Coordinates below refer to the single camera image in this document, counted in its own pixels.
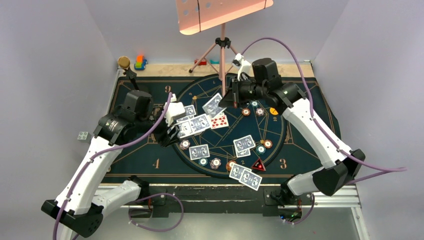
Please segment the card sliding from deck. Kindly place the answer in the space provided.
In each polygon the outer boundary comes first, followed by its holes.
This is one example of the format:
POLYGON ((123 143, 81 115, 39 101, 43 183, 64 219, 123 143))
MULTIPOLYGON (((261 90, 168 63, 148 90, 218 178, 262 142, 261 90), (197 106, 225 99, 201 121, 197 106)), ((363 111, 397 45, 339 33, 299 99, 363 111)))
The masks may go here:
POLYGON ((193 133, 203 132, 212 127, 210 117, 206 113, 190 119, 188 123, 193 133))

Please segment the dealer seat card one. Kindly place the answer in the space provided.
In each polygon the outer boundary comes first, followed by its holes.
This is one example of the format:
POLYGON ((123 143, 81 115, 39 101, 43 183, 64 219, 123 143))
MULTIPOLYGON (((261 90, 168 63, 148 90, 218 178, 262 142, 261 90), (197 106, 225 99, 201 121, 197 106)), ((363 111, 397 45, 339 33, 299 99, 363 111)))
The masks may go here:
POLYGON ((249 172, 252 171, 250 168, 235 163, 231 171, 229 172, 229 178, 239 181, 242 177, 242 173, 244 172, 244 170, 249 172))

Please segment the red chip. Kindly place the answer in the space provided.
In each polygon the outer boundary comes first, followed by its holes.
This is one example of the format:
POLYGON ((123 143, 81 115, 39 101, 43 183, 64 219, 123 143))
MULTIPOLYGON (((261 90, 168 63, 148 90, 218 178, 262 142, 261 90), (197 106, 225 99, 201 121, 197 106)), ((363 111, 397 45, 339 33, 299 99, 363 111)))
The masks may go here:
POLYGON ((243 109, 241 110, 241 114, 242 114, 243 116, 249 116, 249 115, 251 114, 251 111, 250 111, 248 108, 243 108, 243 109))
POLYGON ((272 141, 271 141, 271 140, 266 139, 266 140, 264 140, 264 141, 263 141, 263 146, 264 146, 266 149, 270 149, 270 148, 273 146, 273 143, 272 143, 272 141))

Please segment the purple white poker chip stack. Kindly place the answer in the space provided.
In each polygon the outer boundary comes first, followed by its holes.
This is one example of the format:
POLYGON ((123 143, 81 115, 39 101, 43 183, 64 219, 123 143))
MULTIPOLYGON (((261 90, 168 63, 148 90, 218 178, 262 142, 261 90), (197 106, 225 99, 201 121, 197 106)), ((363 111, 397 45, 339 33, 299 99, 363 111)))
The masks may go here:
POLYGON ((210 161, 210 168, 213 170, 217 170, 221 166, 221 160, 219 158, 214 158, 210 161))

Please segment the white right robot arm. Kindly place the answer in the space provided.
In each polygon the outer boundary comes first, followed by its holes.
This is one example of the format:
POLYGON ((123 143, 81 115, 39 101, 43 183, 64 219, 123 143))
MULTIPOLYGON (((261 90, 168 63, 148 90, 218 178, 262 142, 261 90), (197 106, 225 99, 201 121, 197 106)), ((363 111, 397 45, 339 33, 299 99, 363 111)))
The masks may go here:
POLYGON ((237 77, 219 106, 237 108, 249 101, 264 100, 297 129, 321 162, 320 168, 295 175, 281 185, 279 197, 284 202, 292 204, 305 193, 332 196, 354 182, 365 154, 351 149, 331 131, 298 85, 283 82, 274 60, 261 58, 249 63, 237 54, 232 64, 238 67, 237 77))

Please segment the green poker chip stack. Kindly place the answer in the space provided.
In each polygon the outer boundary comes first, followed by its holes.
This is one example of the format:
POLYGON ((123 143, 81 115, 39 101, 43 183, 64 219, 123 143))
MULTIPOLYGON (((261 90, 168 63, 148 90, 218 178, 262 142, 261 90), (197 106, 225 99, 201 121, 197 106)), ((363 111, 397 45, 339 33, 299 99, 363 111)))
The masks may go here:
POLYGON ((201 158, 198 160, 198 164, 202 167, 206 166, 209 163, 208 159, 206 158, 201 158))

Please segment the yellow big blind button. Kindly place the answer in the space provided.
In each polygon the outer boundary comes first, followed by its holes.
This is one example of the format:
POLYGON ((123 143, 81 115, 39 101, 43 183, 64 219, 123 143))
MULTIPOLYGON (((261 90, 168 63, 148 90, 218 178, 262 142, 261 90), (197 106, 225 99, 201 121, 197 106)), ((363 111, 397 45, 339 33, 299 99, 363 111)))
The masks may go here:
POLYGON ((270 113, 271 115, 274 115, 274 116, 279 115, 279 113, 277 112, 277 110, 276 110, 275 108, 273 108, 273 107, 270 107, 270 108, 269 108, 269 113, 270 113))

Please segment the red triangle dealer marker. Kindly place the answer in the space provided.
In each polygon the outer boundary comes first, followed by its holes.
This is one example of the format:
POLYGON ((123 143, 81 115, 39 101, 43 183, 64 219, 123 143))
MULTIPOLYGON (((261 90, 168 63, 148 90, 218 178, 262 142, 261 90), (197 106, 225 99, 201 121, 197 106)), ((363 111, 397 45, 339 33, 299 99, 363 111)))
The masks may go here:
POLYGON ((250 168, 255 171, 261 171, 261 172, 266 171, 266 167, 260 158, 258 158, 250 168))

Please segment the orange poker chip stack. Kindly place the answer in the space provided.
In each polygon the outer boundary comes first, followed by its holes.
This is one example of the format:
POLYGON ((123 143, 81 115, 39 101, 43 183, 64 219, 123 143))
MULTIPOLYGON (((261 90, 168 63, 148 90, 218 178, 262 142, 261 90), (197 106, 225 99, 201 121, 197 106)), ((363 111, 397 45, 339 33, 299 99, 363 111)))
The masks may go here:
POLYGON ((234 164, 236 164, 237 162, 235 160, 230 160, 226 163, 225 168, 228 172, 231 171, 231 169, 233 168, 234 164))

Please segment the dealt card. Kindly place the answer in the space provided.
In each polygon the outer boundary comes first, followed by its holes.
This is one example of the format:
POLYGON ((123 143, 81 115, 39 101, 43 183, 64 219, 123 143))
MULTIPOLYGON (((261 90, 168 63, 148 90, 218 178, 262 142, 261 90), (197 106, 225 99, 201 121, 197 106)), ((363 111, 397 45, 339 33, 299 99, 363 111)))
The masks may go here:
POLYGON ((246 135, 239 139, 233 140, 233 144, 236 152, 242 152, 245 150, 250 150, 256 146, 256 142, 253 139, 252 135, 246 135))
POLYGON ((194 105, 185 106, 184 109, 185 109, 185 116, 177 119, 176 120, 177 123, 187 121, 193 118, 197 114, 196 108, 194 105))

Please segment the dealer seat card two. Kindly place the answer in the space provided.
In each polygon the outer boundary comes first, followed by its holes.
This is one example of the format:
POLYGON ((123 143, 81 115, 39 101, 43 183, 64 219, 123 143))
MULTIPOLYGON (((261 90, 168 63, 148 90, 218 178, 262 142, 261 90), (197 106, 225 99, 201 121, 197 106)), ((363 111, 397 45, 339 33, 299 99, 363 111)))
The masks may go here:
POLYGON ((259 190, 259 187, 262 182, 262 177, 260 175, 257 175, 247 169, 244 169, 241 173, 239 182, 255 191, 259 190))

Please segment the purple chips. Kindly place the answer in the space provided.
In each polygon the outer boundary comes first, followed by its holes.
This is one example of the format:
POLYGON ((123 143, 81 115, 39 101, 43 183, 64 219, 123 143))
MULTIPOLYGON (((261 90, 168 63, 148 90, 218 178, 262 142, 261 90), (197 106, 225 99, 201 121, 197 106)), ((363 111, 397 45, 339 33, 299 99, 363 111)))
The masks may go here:
POLYGON ((184 151, 184 150, 188 150, 190 146, 191 146, 191 143, 190 143, 190 141, 189 141, 188 139, 185 139, 185 140, 183 140, 183 141, 181 141, 181 142, 179 143, 179 148, 180 148, 182 151, 184 151))

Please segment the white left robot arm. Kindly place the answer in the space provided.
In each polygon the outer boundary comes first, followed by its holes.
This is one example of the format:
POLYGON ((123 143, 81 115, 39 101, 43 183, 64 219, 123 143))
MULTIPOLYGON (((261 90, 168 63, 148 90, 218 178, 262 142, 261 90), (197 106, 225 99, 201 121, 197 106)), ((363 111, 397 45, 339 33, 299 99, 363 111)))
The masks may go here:
POLYGON ((121 206, 142 205, 153 198, 150 184, 135 175, 105 193, 96 192, 124 149, 149 136, 154 136, 162 147, 176 143, 179 129, 174 121, 184 115, 184 105, 173 93, 162 106, 153 108, 149 92, 128 92, 123 104, 98 121, 88 151, 67 186, 55 199, 42 204, 41 210, 55 220, 53 239, 88 238, 105 217, 121 206))

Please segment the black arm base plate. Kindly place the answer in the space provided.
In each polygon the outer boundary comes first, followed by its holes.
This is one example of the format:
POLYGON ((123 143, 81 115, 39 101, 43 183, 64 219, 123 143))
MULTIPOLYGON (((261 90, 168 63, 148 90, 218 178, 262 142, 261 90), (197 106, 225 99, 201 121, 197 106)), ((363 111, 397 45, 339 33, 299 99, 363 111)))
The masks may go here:
POLYGON ((171 213, 287 215, 312 203, 309 193, 297 201, 282 203, 279 184, 263 184, 257 191, 241 184, 151 184, 151 200, 131 201, 125 207, 152 210, 154 218, 171 213))

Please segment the blue playing card deck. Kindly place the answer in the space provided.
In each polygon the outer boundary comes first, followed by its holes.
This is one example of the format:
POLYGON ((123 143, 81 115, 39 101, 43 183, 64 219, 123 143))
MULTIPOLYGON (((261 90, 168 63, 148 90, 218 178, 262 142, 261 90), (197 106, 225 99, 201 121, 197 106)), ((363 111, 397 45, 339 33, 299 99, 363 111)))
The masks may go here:
POLYGON ((187 138, 187 137, 191 136, 194 133, 194 131, 191 128, 191 124, 190 124, 189 121, 180 122, 176 126, 178 127, 177 137, 179 139, 187 138))

